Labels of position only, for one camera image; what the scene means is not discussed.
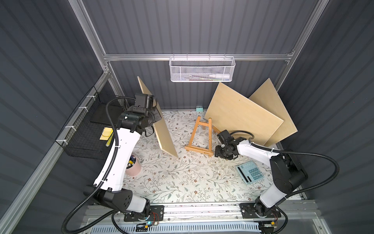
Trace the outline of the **wooden easel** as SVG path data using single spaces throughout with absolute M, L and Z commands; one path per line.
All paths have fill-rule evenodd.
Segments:
M 221 131 L 220 131 L 218 128 L 216 128 L 215 126 L 213 126 L 212 129 L 213 129 L 214 132 L 217 133 L 217 134 L 219 134 L 219 133 L 221 132 Z
M 209 158 L 212 158 L 214 155 L 212 135 L 212 119 L 209 118 L 207 121 L 203 121 L 202 117 L 198 116 L 191 133 L 191 138 L 188 144 L 184 147 L 185 150 L 188 152 L 204 154 Z

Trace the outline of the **plywood board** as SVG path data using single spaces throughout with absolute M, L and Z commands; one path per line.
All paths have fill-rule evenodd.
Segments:
M 169 133 L 166 121 L 164 120 L 158 100 L 154 101 L 154 105 L 156 105 L 156 108 L 161 116 L 161 120 L 153 124 L 160 149 L 166 154 L 178 158 L 178 153 L 176 152 L 174 143 Z
M 220 131 L 250 132 L 259 145 L 265 145 L 283 123 L 281 118 L 223 83 L 218 84 L 205 119 L 212 119 L 212 125 Z
M 268 78 L 249 99 L 283 120 L 283 123 L 266 142 L 269 147 L 298 132 L 272 81 Z

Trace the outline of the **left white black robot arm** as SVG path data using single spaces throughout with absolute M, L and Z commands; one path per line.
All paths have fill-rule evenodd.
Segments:
M 123 111 L 116 121 L 108 118 L 113 129 L 113 144 L 102 171 L 93 185 L 86 187 L 84 195 L 96 204 L 118 212 L 148 214 L 149 200 L 123 189 L 123 179 L 141 135 L 162 117 L 153 95 L 136 94 L 133 100 L 134 105 Z

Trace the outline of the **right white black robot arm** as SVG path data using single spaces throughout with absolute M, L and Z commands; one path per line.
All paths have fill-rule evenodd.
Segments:
M 220 132 L 217 137 L 221 144 L 215 147 L 216 158 L 234 160 L 241 155 L 270 167 L 273 184 L 255 200 L 254 209 L 259 217 L 269 215 L 276 205 L 308 179 L 307 172 L 294 155 L 276 152 L 244 137 L 234 138 L 227 130 Z

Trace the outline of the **teal calculator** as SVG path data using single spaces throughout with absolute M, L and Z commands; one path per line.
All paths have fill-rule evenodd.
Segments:
M 237 165 L 235 168 L 245 184 L 252 184 L 264 178 L 262 172 L 253 161 Z

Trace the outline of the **floral patterned table mat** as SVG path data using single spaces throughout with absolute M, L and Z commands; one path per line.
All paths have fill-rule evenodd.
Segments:
M 184 147 L 198 116 L 195 111 L 164 111 L 178 158 L 163 152 L 156 135 L 148 129 L 133 150 L 141 172 L 137 176 L 125 175 L 123 188 L 152 203 L 231 202 L 253 201 L 273 183 L 271 169 L 262 163 L 257 166 L 264 178 L 244 183 L 235 167 L 250 158 L 224 160 L 186 151 Z

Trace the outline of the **yellow sticky note pad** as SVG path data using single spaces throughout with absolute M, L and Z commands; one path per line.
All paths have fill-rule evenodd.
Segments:
M 105 127 L 101 133 L 100 140 L 108 140 L 113 132 L 112 127 Z

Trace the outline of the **yellow green pen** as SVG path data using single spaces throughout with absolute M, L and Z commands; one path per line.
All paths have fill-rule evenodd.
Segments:
M 109 147 L 110 145 L 111 145 L 111 143 L 112 143 L 112 139 L 113 139 L 113 133 L 111 133 L 111 135 L 109 136 L 109 138 L 108 138 L 108 140 L 107 140 L 107 142 L 106 142 L 106 147 Z

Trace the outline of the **small teal block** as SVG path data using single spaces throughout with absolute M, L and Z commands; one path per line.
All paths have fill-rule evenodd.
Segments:
M 203 112 L 204 108 L 203 108 L 203 106 L 196 106 L 195 111 L 196 112 Z

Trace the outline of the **pink cup with pens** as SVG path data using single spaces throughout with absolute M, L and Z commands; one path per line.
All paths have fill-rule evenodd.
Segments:
M 128 176 L 137 176 L 141 172 L 141 165 L 139 163 L 139 160 L 136 156 L 131 155 L 128 165 L 125 170 L 125 174 Z

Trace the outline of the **white marker in basket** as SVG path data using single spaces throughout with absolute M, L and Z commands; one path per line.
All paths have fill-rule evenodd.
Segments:
M 216 80 L 230 80 L 231 76 L 229 74 L 210 74 L 209 78 Z

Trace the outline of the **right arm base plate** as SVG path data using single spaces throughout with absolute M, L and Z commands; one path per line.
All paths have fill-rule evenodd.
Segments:
M 280 210 L 273 206 L 268 208 L 259 203 L 240 203 L 239 208 L 243 218 L 280 218 L 282 214 Z

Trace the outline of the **aluminium rail at front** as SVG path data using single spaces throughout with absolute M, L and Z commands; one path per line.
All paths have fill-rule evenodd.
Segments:
M 161 223 L 185 223 L 185 222 L 225 222 L 225 221 L 268 221 L 270 218 L 259 218 L 253 214 L 252 218 L 243 219 L 240 204 L 244 202 L 201 202 L 201 203 L 166 203 L 163 205 L 163 220 Z M 321 219 L 323 218 L 314 200 L 286 200 L 280 206 L 289 220 L 296 219 Z M 99 205 L 88 206 L 81 226 L 93 222 L 95 219 L 107 213 L 110 209 Z

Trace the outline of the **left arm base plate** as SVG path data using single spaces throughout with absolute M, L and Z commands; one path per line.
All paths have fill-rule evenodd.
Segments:
M 146 205 L 142 212 L 126 212 L 124 222 L 136 221 L 163 221 L 165 206 L 163 205 Z

